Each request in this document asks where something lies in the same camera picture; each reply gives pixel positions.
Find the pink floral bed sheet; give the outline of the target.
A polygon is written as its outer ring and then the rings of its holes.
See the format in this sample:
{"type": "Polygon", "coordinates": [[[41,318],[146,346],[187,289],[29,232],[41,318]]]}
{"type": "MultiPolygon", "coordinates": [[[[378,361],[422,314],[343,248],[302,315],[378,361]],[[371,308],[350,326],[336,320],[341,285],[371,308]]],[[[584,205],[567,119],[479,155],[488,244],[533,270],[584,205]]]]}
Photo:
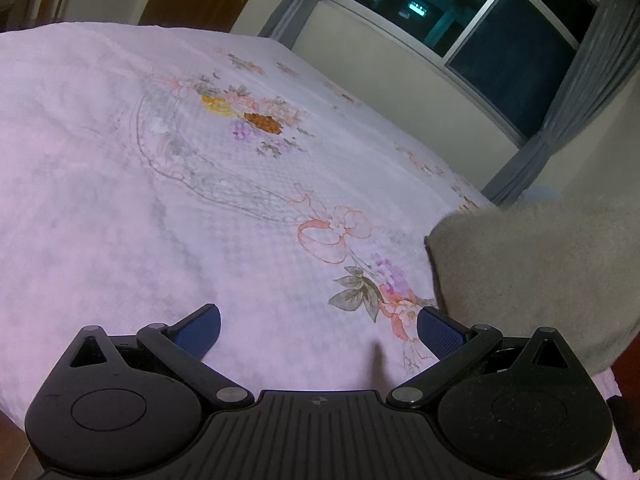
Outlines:
{"type": "Polygon", "coordinates": [[[424,238],[487,207],[274,41],[5,32],[2,412],[46,479],[630,478],[616,382],[556,328],[420,341],[424,238]],[[204,304],[203,359],[137,341],[204,304]]]}

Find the dark glass window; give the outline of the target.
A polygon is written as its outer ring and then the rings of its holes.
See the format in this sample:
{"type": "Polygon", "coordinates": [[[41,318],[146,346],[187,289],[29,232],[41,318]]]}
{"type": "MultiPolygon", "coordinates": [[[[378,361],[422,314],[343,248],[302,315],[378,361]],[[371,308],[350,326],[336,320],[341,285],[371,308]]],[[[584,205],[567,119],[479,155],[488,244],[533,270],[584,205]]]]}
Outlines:
{"type": "Polygon", "coordinates": [[[435,66],[516,146],[541,127],[597,0],[330,0],[435,66]]]}

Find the grey-green pants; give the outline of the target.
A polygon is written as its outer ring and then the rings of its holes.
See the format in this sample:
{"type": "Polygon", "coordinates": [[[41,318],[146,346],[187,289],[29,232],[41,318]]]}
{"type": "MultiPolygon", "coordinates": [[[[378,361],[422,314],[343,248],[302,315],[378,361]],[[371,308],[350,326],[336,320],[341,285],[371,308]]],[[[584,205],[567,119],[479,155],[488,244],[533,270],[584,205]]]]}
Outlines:
{"type": "Polygon", "coordinates": [[[545,200],[450,214],[424,238],[438,306],[508,336],[556,328],[590,374],[639,333],[639,211],[545,200]]]}

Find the grey left curtain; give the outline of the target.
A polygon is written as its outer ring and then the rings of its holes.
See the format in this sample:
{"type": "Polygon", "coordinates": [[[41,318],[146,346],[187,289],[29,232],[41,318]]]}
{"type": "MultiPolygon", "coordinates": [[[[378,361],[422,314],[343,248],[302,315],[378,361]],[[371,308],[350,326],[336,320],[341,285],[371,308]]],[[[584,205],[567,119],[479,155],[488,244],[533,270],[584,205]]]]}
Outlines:
{"type": "Polygon", "coordinates": [[[258,36],[291,49],[320,0],[282,0],[258,36]]]}

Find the grey right curtain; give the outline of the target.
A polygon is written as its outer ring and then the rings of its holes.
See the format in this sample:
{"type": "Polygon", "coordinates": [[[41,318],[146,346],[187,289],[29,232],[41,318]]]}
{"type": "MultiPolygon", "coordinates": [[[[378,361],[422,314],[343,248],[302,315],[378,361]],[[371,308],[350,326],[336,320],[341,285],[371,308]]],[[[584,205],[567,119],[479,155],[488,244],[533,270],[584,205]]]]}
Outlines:
{"type": "Polygon", "coordinates": [[[483,195],[497,206],[513,205],[638,67],[639,0],[600,0],[540,130],[486,184],[483,195]]]}

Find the grey curtain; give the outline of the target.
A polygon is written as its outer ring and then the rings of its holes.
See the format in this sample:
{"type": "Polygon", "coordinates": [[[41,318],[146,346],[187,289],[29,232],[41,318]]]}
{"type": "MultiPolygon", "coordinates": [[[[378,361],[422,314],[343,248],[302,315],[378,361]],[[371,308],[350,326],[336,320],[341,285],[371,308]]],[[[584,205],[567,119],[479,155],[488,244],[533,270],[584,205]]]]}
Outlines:
{"type": "Polygon", "coordinates": [[[483,195],[497,206],[513,205],[638,67],[639,0],[600,0],[540,130],[486,184],[483,195]]]}
{"type": "Polygon", "coordinates": [[[320,0],[282,0],[258,36],[291,49],[320,0]]]}

